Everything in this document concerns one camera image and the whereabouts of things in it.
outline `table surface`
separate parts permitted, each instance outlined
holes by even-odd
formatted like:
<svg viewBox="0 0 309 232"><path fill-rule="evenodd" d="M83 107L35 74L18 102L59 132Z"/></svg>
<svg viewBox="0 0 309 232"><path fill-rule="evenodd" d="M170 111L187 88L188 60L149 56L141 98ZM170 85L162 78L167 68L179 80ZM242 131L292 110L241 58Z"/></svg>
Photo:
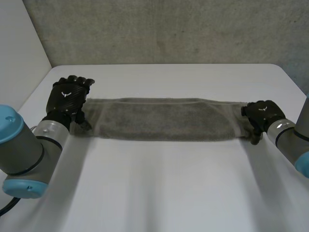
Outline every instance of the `table surface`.
<svg viewBox="0 0 309 232"><path fill-rule="evenodd" d="M273 100L296 122L306 96L271 64L77 65L53 68L19 113L45 116L52 84L95 79L91 98ZM0 173L0 182L5 174ZM0 204L11 197L0 192ZM46 194L0 219L4 232L306 232L309 181L264 136L257 146L70 136Z"/></svg>

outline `concrete wall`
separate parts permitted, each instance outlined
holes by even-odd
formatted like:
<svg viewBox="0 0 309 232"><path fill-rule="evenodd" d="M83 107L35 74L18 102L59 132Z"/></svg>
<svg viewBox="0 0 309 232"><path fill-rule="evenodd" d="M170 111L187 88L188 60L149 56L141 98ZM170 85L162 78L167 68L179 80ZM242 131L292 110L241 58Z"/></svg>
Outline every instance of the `concrete wall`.
<svg viewBox="0 0 309 232"><path fill-rule="evenodd" d="M24 0L24 4L53 66L273 63L309 92L308 0Z"/></svg>
<svg viewBox="0 0 309 232"><path fill-rule="evenodd" d="M0 1L0 104L18 110L51 65L21 0Z"/></svg>

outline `towel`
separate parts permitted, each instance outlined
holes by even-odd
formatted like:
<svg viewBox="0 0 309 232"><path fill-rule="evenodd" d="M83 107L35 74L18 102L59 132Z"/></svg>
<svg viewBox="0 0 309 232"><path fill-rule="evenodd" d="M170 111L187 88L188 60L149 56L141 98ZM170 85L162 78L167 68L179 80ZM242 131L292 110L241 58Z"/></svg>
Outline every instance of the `towel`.
<svg viewBox="0 0 309 232"><path fill-rule="evenodd" d="M196 98L87 99L82 110L92 129L72 123L70 134L143 141L250 138L253 127L241 116L246 105Z"/></svg>

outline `fingertip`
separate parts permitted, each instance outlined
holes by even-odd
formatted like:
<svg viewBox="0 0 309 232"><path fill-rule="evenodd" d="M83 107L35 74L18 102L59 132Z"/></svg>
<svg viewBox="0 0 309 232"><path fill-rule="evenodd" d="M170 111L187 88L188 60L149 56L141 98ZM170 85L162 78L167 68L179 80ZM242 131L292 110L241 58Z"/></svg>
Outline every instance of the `fingertip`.
<svg viewBox="0 0 309 232"><path fill-rule="evenodd" d="M90 87L94 83L95 83L95 80L87 79L87 80L85 80L84 85Z"/></svg>
<svg viewBox="0 0 309 232"><path fill-rule="evenodd" d="M82 76L79 76L77 79L76 79L76 83L78 84L82 84L84 83L86 80L86 78L82 77Z"/></svg>
<svg viewBox="0 0 309 232"><path fill-rule="evenodd" d="M68 81L74 81L74 80L76 80L76 79L77 79L77 76L75 76L75 75L70 75L70 76L68 76L68 78L67 78Z"/></svg>
<svg viewBox="0 0 309 232"><path fill-rule="evenodd" d="M61 84L61 83L65 82L65 81L66 81L66 78L61 77L60 80L58 81L58 83Z"/></svg>

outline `robotic hand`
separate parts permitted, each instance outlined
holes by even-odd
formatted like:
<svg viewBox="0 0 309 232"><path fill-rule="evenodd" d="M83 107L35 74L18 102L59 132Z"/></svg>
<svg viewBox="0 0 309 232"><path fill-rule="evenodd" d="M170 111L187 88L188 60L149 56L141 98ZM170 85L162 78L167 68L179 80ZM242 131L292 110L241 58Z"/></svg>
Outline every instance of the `robotic hand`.
<svg viewBox="0 0 309 232"><path fill-rule="evenodd" d="M45 120L62 117L65 126L75 121L84 130L91 129L90 124L85 120L82 106L94 82L92 79L71 75L67 79L62 77L54 83L46 106Z"/></svg>
<svg viewBox="0 0 309 232"><path fill-rule="evenodd" d="M71 75L54 83L47 116L33 133L13 108L0 105L0 169L8 175L2 187L5 193L15 198L44 194L69 136L70 123L75 121L84 130L91 128L82 106L94 82Z"/></svg>
<svg viewBox="0 0 309 232"><path fill-rule="evenodd" d="M247 116L254 127L253 145L258 144L261 134L266 132L295 168L309 178L309 95L296 125L273 101L251 102L242 107L241 114Z"/></svg>
<svg viewBox="0 0 309 232"><path fill-rule="evenodd" d="M285 119L282 110L273 101L250 102L241 108L241 115L247 116L253 126L251 143L257 145L263 132L267 132L272 123Z"/></svg>

